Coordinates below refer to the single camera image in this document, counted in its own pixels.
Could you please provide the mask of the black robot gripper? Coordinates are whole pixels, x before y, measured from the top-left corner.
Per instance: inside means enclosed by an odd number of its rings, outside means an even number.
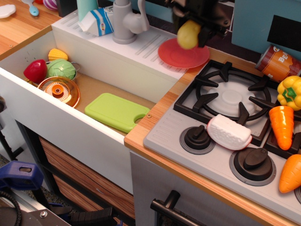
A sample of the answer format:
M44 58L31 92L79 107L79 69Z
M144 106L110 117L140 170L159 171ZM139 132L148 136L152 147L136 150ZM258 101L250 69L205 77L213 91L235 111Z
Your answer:
M193 20L201 26L198 34L200 48L214 36L224 37L228 32L230 19L218 0L166 0L165 5L172 9L176 33L188 20Z

